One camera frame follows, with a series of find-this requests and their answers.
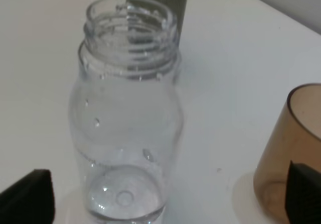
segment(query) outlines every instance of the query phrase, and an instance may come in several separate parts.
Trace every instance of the bottle opening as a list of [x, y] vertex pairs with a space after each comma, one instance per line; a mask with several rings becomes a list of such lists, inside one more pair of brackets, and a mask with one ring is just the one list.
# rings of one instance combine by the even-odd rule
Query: bottle opening
[[100, 75], [151, 78], [179, 59], [177, 19], [153, 0], [98, 0], [87, 9], [81, 64]]

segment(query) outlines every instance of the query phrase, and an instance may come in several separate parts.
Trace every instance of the cup rim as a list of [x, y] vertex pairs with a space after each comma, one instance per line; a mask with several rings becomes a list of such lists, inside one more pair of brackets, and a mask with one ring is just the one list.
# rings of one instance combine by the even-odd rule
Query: cup rim
[[318, 141], [321, 141], [321, 137], [318, 137], [316, 134], [314, 134], [311, 130], [309, 130], [299, 119], [298, 117], [294, 114], [293, 109], [291, 107], [291, 98], [293, 96], [293, 94], [304, 87], [310, 87], [310, 86], [320, 86], [321, 87], [321, 83], [306, 83], [306, 84], [302, 84], [299, 85], [298, 87], [295, 87], [294, 89], [291, 90], [291, 92], [288, 94], [287, 96], [287, 100], [286, 100], [286, 105], [287, 105], [287, 109], [290, 112], [290, 115], [293, 117], [293, 119], [305, 130], [307, 131], [311, 136], [313, 136], [314, 138], [316, 138]]

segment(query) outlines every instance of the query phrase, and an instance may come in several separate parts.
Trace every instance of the water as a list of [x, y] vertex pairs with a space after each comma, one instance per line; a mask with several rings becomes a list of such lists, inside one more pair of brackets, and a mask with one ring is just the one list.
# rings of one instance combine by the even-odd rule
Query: water
[[151, 224], [164, 209], [155, 179], [130, 165], [110, 167], [94, 178], [85, 205], [96, 218], [120, 224]]

